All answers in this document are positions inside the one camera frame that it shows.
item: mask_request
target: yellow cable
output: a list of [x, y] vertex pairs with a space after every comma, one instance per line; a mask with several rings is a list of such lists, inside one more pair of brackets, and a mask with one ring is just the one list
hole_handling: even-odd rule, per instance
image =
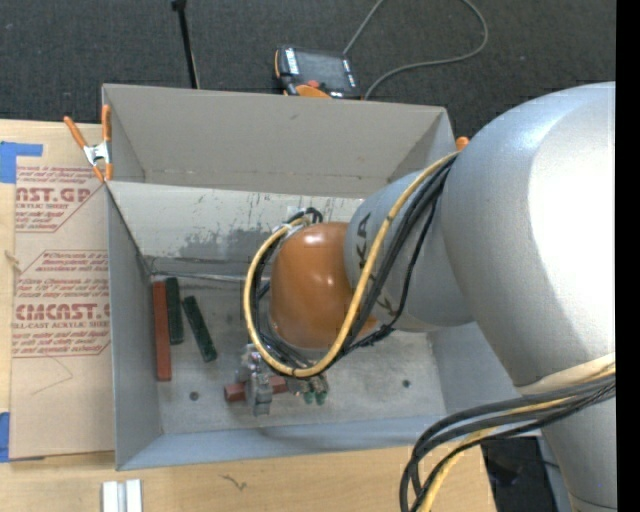
[[[612, 375], [616, 372], [616, 366], [615, 363], [613, 363], [610, 367], [606, 368], [605, 370], [598, 372], [597, 374], [593, 375], [590, 378], [584, 379], [576, 384], [582, 384], [585, 382], [589, 382], [592, 380], [595, 380], [596, 378], [604, 378], [604, 377], [608, 377], [609, 375]], [[539, 409], [548, 409], [551, 408], [555, 405], [558, 405], [562, 402], [565, 402], [567, 400], [569, 400], [569, 398], [573, 398], [573, 397], [566, 397], [566, 398], [558, 398], [555, 400], [549, 400], [547, 402], [541, 402], [539, 404], [532, 404], [532, 405], [526, 405], [523, 407], [517, 407], [515, 409], [511, 409], [510, 411], [508, 411], [506, 414], [507, 415], [512, 415], [512, 414], [520, 414], [523, 412], [531, 412], [531, 411], [536, 411]], [[478, 439], [484, 439], [490, 432], [492, 432], [493, 430], [495, 430], [497, 427], [492, 427], [492, 428], [486, 428], [486, 429], [482, 429], [482, 430], [478, 430], [476, 432], [472, 432], [470, 433], [467, 437], [465, 437], [460, 444], [458, 444], [458, 446], [456, 446], [456, 450], [458, 448], [464, 447]], [[458, 462], [458, 460], [460, 459], [460, 457], [463, 455], [464, 452], [460, 452], [457, 455], [455, 455], [454, 457], [452, 457], [447, 463], [445, 463], [441, 468], [440, 471], [438, 472], [438, 474], [436, 475], [436, 477], [433, 480], [433, 484], [431, 485], [431, 487], [429, 488], [429, 491], [427, 492], [427, 495], [425, 496], [424, 501], [422, 502], [422, 504], [420, 505], [420, 508], [418, 509], [418, 512], [429, 512], [431, 510], [431, 507], [433, 506], [433, 502], [436, 499], [436, 495], [438, 494], [438, 491], [440, 490], [440, 487], [442, 486], [442, 483], [444, 482], [445, 478], [447, 477], [447, 475], [449, 474], [449, 472], [451, 471], [451, 469], [453, 468], [453, 466]]]
[[[480, 438], [484, 438], [487, 436], [487, 434], [489, 434], [495, 429], [496, 427], [492, 427], [492, 428], [485, 428], [483, 430], [472, 432], [467, 437], [465, 437], [462, 441], [460, 441], [458, 446], [456, 446], [454, 449], [457, 450], [458, 448], [462, 448], [465, 445], [471, 444]], [[429, 492], [427, 492], [427, 495], [425, 496], [424, 501], [420, 505], [418, 512], [429, 512], [431, 510], [431, 507], [433, 506], [433, 502], [436, 499], [436, 494], [438, 494], [440, 487], [442, 487], [442, 484], [445, 478], [447, 477], [449, 472], [453, 469], [453, 466], [455, 466], [458, 460], [460, 460], [460, 457], [462, 457], [462, 455], [464, 455], [464, 452], [460, 452], [457, 455], [454, 455], [451, 459], [449, 459], [448, 462], [446, 462], [440, 468], [440, 471], [438, 472], [436, 477], [433, 479], [433, 484], [431, 485]]]
[[249, 266], [249, 271], [247, 272], [247, 279], [245, 281], [244, 293], [243, 293], [243, 311], [244, 311], [245, 321], [247, 324], [247, 330], [249, 331], [249, 336], [251, 337], [251, 341], [253, 342], [256, 349], [258, 350], [260, 355], [263, 357], [263, 359], [269, 366], [271, 366], [272, 368], [276, 369], [277, 371], [285, 375], [291, 375], [293, 377], [299, 377], [299, 378], [307, 378], [307, 377], [313, 377], [314, 375], [321, 373], [323, 370], [325, 370], [325, 368], [327, 368], [334, 361], [334, 359], [338, 355], [338, 352], [342, 348], [342, 345], [347, 339], [349, 332], [351, 331], [354, 320], [358, 314], [358, 309], [360, 308], [360, 301], [362, 299], [362, 296], [364, 295], [367, 284], [369, 282], [369, 278], [371, 276], [371, 273], [373, 272], [374, 264], [378, 258], [378, 255], [381, 252], [384, 239], [387, 235], [387, 232], [389, 231], [389, 228], [391, 227], [392, 222], [394, 221], [395, 217], [398, 215], [398, 213], [400, 212], [404, 204], [409, 200], [411, 195], [416, 191], [416, 189], [427, 178], [429, 178], [440, 167], [442, 167], [442, 165], [444, 165], [446, 162], [451, 160], [457, 154], [458, 154], [457, 152], [451, 153], [450, 155], [447, 155], [441, 158], [437, 162], [427, 167], [424, 171], [420, 173], [420, 175], [418, 175], [414, 179], [414, 181], [403, 191], [400, 197], [393, 204], [393, 206], [389, 210], [389, 213], [387, 214], [387, 217], [382, 222], [380, 229], [378, 230], [378, 233], [376, 234], [376, 237], [373, 241], [373, 244], [371, 245], [371, 251], [369, 252], [369, 257], [367, 258], [364, 268], [362, 269], [362, 272], [360, 274], [360, 279], [358, 280], [358, 284], [354, 291], [353, 298], [351, 300], [351, 303], [349, 304], [349, 309], [347, 310], [347, 314], [345, 316], [344, 322], [342, 323], [342, 327], [340, 328], [340, 332], [338, 333], [338, 336], [336, 337], [335, 341], [331, 345], [329, 351], [324, 355], [324, 357], [309, 368], [291, 368], [290, 366], [287, 366], [281, 363], [280, 361], [278, 361], [277, 359], [275, 359], [274, 357], [272, 357], [271, 354], [267, 351], [267, 349], [263, 346], [262, 340], [260, 339], [260, 335], [256, 331], [255, 325], [253, 323], [253, 315], [251, 313], [251, 301], [250, 301], [251, 283], [253, 281], [253, 276], [258, 266], [258, 262], [260, 261], [260, 258], [264, 255], [264, 253], [267, 251], [267, 249], [273, 243], [275, 243], [280, 237], [284, 236], [284, 234], [286, 234], [289, 228], [287, 228], [286, 226], [282, 227], [267, 239], [267, 241], [260, 247], [255, 257], [253, 258], [251, 265]]

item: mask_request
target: blue tape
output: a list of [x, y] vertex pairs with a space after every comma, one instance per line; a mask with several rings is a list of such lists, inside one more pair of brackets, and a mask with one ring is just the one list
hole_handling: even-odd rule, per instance
[[0, 413], [0, 463], [9, 462], [9, 413]]
[[42, 144], [0, 141], [0, 183], [15, 183], [18, 157], [42, 156], [42, 149]]

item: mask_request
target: red block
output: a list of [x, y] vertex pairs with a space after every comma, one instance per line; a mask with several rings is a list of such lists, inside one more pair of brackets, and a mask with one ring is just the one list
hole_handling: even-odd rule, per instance
[[156, 376], [159, 381], [171, 380], [171, 350], [167, 291], [163, 281], [153, 283], [153, 316], [156, 339]]

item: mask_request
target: metal bracket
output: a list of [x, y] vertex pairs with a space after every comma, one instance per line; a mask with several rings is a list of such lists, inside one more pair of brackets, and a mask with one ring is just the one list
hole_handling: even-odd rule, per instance
[[142, 512], [142, 480], [102, 483], [102, 512]]

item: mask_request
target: black device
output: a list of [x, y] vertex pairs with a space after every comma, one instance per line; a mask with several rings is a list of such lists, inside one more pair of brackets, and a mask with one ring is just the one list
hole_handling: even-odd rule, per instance
[[353, 66], [343, 53], [281, 46], [275, 68], [280, 87], [290, 96], [362, 98]]

